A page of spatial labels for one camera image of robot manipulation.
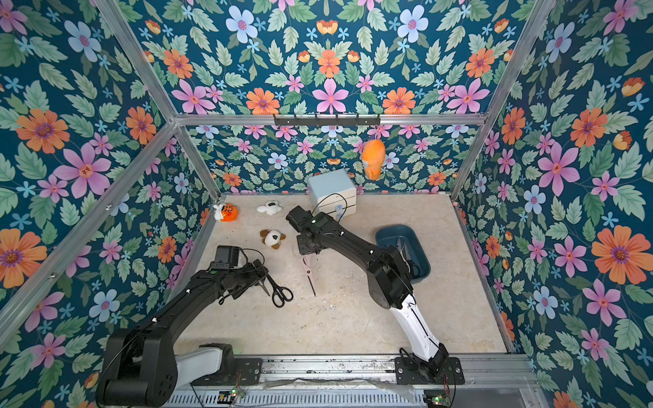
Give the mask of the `pink kitchen scissors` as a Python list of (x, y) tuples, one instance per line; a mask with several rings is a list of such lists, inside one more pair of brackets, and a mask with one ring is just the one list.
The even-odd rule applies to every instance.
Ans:
[(312, 268), (312, 254), (310, 255), (303, 255), (301, 257), (301, 262), (304, 268), (304, 272), (306, 274), (307, 280), (309, 282), (309, 287), (311, 288), (311, 292), (313, 293), (314, 296), (316, 296), (316, 289), (315, 285), (313, 282), (313, 268)]

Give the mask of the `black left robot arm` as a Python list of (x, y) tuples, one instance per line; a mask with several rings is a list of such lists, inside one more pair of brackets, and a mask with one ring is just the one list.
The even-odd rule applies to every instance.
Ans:
[(204, 309), (227, 298), (238, 299), (267, 275), (259, 260), (239, 269), (199, 271), (154, 316), (131, 329), (115, 331), (105, 347), (97, 405), (161, 407), (180, 386), (206, 377), (223, 383), (236, 380), (231, 345), (209, 343), (185, 355), (175, 355), (174, 345)]

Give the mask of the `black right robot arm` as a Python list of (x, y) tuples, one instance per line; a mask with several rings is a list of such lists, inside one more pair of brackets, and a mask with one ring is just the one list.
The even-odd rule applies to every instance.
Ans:
[(300, 220), (287, 216), (287, 221), (298, 233), (297, 242), (302, 255), (331, 249), (366, 273), (372, 300), (391, 312), (411, 345), (410, 351), (400, 350), (401, 358), (418, 372), (423, 381), (435, 382), (445, 371), (449, 353), (423, 318), (413, 295), (409, 263), (399, 250), (380, 248), (365, 241), (325, 214)]

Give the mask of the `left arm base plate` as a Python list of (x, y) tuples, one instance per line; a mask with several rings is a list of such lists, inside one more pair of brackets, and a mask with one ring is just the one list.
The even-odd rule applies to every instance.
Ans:
[(236, 357), (216, 373), (198, 381), (202, 386), (253, 386), (259, 384), (263, 360)]

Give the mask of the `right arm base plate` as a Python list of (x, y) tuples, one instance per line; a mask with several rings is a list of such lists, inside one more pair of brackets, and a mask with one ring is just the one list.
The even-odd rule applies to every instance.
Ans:
[(399, 385), (448, 385), (465, 384), (464, 370), (459, 358), (449, 357), (442, 368), (429, 367), (406, 355), (394, 358), (396, 383)]

